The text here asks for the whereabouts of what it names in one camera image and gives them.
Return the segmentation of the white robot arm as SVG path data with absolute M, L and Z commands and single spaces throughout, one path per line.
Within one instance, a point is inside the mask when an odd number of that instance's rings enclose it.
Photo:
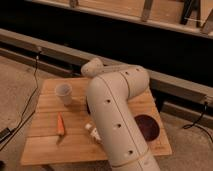
M 139 65 L 104 66 L 93 58 L 81 73 L 90 78 L 86 102 L 112 171 L 160 171 L 127 103 L 148 88 L 148 72 Z

